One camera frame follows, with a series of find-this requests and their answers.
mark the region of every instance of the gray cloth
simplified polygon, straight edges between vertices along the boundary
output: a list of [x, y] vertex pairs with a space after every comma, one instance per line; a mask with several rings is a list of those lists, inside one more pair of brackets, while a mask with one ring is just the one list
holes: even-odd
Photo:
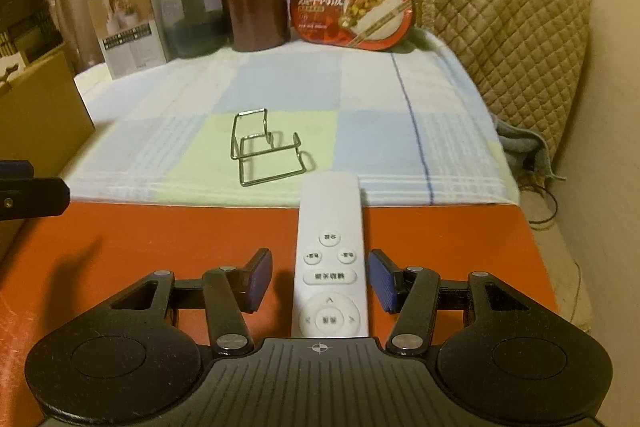
[[492, 114], [495, 130], [507, 158], [507, 163], [518, 179], [523, 172], [533, 172], [545, 180], [565, 180], [554, 174], [551, 168], [549, 147], [545, 139], [536, 131], [520, 129], [500, 120]]

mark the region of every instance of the red food package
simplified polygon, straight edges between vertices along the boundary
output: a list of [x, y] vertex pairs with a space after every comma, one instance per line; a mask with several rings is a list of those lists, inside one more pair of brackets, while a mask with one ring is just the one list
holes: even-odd
[[291, 21], [310, 42], [384, 50], [411, 25], [411, 0], [291, 0]]

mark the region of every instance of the wire phone stand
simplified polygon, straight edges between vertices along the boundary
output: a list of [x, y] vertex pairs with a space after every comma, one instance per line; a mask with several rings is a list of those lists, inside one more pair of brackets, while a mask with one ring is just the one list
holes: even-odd
[[[247, 136], [242, 136], [240, 142], [238, 143], [238, 138], [236, 137], [236, 126], [238, 126], [238, 120], [245, 116], [249, 116], [251, 114], [262, 113], [262, 132], [256, 134], [248, 134]], [[244, 144], [248, 140], [253, 140], [255, 138], [264, 138], [267, 142], [269, 148], [263, 149], [257, 152], [244, 152]], [[276, 147], [273, 144], [273, 133], [269, 131], [267, 126], [267, 110], [265, 108], [262, 109], [254, 109], [251, 111], [242, 111], [236, 114], [234, 118], [234, 126], [231, 129], [231, 159], [238, 161], [238, 178], [242, 187], [252, 187], [253, 185], [258, 185], [261, 183], [273, 182], [276, 180], [283, 180], [284, 178], [290, 178], [291, 176], [297, 176], [298, 174], [304, 174], [306, 172], [305, 163], [302, 161], [302, 154], [300, 153], [300, 146], [302, 146], [302, 142], [300, 141], [300, 137], [298, 133], [293, 133], [293, 143], [289, 145], [282, 145], [280, 147]], [[289, 171], [289, 172], [281, 172], [280, 174], [274, 174], [273, 176], [265, 176], [264, 178], [257, 178], [255, 180], [245, 180], [244, 179], [244, 162], [253, 158], [255, 156], [262, 156], [264, 154], [271, 154], [274, 152], [282, 152], [289, 149], [296, 150], [296, 157], [298, 158], [298, 162], [300, 163], [300, 169]]]

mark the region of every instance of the circular pad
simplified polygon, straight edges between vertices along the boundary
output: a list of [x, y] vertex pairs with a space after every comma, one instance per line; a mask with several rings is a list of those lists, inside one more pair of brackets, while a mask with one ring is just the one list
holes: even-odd
[[518, 337], [494, 347], [494, 363], [512, 377], [543, 380], [564, 369], [566, 355], [552, 342]]
[[611, 379], [609, 357], [589, 335], [528, 312], [474, 322], [446, 340], [436, 364], [460, 405], [496, 423], [583, 417], [598, 409]]
[[44, 411], [72, 423], [132, 423], [191, 390], [201, 369], [191, 337], [121, 313], [92, 324], [76, 319], [31, 349], [24, 372]]
[[127, 337], [96, 337], [80, 344], [71, 362], [83, 375], [93, 378], [122, 377], [139, 368], [146, 349]]

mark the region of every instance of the blue stripe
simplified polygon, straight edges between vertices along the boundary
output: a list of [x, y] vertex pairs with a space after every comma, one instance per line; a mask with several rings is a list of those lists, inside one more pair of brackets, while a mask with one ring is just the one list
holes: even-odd
[[391, 60], [394, 63], [394, 68], [396, 69], [396, 76], [398, 77], [398, 82], [400, 82], [400, 88], [402, 89], [402, 94], [404, 94], [404, 99], [406, 100], [406, 107], [409, 109], [409, 116], [411, 117], [412, 125], [414, 126], [415, 133], [415, 141], [418, 144], [418, 151], [420, 153], [420, 162], [422, 163], [422, 169], [424, 170], [424, 178], [427, 181], [427, 188], [429, 189], [429, 204], [433, 204], [433, 187], [431, 186], [431, 175], [429, 174], [429, 168], [427, 166], [427, 160], [424, 158], [424, 149], [422, 147], [422, 139], [420, 138], [420, 131], [418, 131], [418, 123], [415, 120], [414, 108], [411, 105], [411, 100], [409, 100], [409, 95], [406, 92], [404, 87], [404, 82], [402, 81], [402, 75], [400, 75], [400, 70], [398, 69], [398, 63], [396, 62], [396, 57], [393, 53], [391, 53]]

